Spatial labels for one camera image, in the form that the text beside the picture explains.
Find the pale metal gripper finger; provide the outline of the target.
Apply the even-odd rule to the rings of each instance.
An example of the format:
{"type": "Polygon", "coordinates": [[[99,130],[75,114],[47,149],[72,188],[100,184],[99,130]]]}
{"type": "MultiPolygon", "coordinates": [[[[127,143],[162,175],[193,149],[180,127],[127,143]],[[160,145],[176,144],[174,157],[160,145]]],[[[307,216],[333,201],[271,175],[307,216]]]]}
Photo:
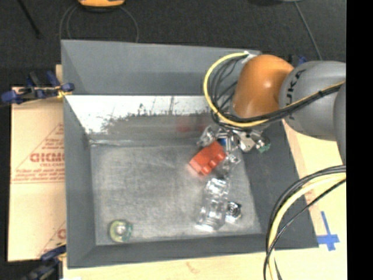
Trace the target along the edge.
{"type": "Polygon", "coordinates": [[[230,175],[241,162],[240,155],[237,152],[229,153],[220,165],[220,174],[223,177],[230,175]]]}
{"type": "Polygon", "coordinates": [[[197,146],[200,148],[211,145],[217,139],[217,127],[209,125],[202,132],[202,135],[197,141],[197,146]]]}

